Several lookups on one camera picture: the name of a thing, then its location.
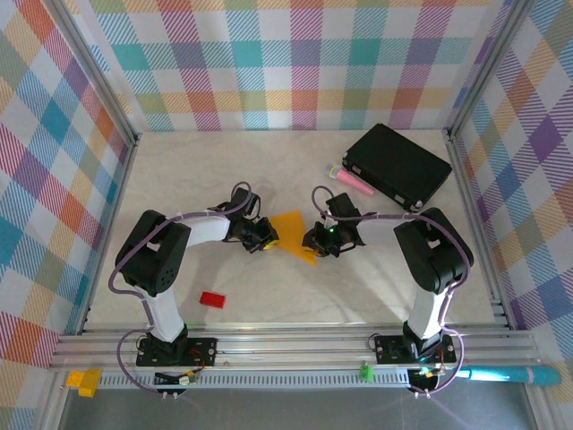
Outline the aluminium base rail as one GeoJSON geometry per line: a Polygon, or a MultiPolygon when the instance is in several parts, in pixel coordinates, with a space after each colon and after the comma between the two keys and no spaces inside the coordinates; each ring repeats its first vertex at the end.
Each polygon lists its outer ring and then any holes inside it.
{"type": "MultiPolygon", "coordinates": [[[[458,330],[465,342],[464,363],[478,366],[536,366],[542,363],[533,335],[497,326],[468,326],[458,330]]],[[[218,326],[191,331],[192,337],[218,340],[214,368],[217,370],[326,370],[374,365],[375,332],[391,330],[368,325],[255,327],[240,330],[218,326]]],[[[57,346],[49,369],[104,370],[118,368],[118,330],[87,331],[64,336],[57,346]]]]}

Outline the aluminium frame post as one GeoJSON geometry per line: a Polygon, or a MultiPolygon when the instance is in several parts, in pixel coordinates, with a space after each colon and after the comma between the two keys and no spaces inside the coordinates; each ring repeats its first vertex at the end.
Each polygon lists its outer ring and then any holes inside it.
{"type": "Polygon", "coordinates": [[[444,127],[444,133],[450,140],[459,136],[475,111],[479,98],[482,97],[535,1],[502,0],[500,10],[476,55],[444,127]]]}
{"type": "Polygon", "coordinates": [[[75,19],[68,11],[64,0],[42,0],[42,2],[54,19],[56,26],[63,32],[66,42],[70,45],[82,70],[93,84],[95,91],[119,130],[119,133],[131,147],[136,146],[138,144],[139,134],[121,107],[119,99],[115,96],[112,86],[99,67],[75,19]]]}

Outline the small circuit board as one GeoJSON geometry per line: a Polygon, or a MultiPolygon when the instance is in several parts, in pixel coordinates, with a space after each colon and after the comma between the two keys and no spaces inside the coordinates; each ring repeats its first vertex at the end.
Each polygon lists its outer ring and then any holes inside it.
{"type": "Polygon", "coordinates": [[[444,365],[435,367],[422,366],[420,368],[410,369],[408,375],[410,378],[430,379],[445,374],[445,371],[446,368],[444,365]]]}
{"type": "Polygon", "coordinates": [[[153,384],[189,386],[193,383],[196,383],[200,375],[200,370],[190,370],[180,374],[156,372],[153,377],[153,384]]]}

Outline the black hard case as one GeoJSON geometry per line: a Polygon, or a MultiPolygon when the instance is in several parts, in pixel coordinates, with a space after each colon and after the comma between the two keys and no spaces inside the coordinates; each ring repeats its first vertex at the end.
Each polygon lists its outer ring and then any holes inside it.
{"type": "Polygon", "coordinates": [[[411,212],[420,211],[452,172],[447,161],[384,124],[354,143],[342,166],[411,212]]]}

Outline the teal marker pen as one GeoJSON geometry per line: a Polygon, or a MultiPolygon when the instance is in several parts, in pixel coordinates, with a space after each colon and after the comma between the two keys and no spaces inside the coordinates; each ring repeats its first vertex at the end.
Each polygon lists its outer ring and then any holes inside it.
{"type": "Polygon", "coordinates": [[[523,383],[549,387],[561,383],[560,373],[548,366],[483,366],[462,367],[457,377],[471,381],[523,383]]]}

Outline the yellow toy brick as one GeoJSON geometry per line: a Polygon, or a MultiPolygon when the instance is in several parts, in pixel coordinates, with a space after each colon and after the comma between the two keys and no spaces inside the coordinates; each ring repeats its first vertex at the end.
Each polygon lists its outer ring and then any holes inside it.
{"type": "Polygon", "coordinates": [[[71,371],[68,375],[66,386],[76,389],[80,397],[93,398],[98,388],[101,375],[101,369],[71,371]]]}

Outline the yellow-orange cloth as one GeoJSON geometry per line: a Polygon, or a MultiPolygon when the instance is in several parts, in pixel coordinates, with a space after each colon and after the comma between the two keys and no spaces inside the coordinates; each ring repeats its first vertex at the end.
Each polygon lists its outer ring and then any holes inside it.
{"type": "Polygon", "coordinates": [[[269,218],[269,222],[278,234],[277,246],[280,249],[310,265],[316,265],[316,253],[303,246],[306,230],[300,211],[290,211],[272,216],[269,218]]]}

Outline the pink toy microphone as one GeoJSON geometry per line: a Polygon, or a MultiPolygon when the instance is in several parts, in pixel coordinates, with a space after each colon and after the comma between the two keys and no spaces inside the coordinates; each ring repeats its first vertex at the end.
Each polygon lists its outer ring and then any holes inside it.
{"type": "Polygon", "coordinates": [[[362,194],[367,196],[374,196],[374,190],[370,186],[364,184],[359,179],[349,174],[339,164],[328,164],[326,167],[326,173],[330,178],[336,179],[339,182],[354,188],[356,191],[362,194]]]}

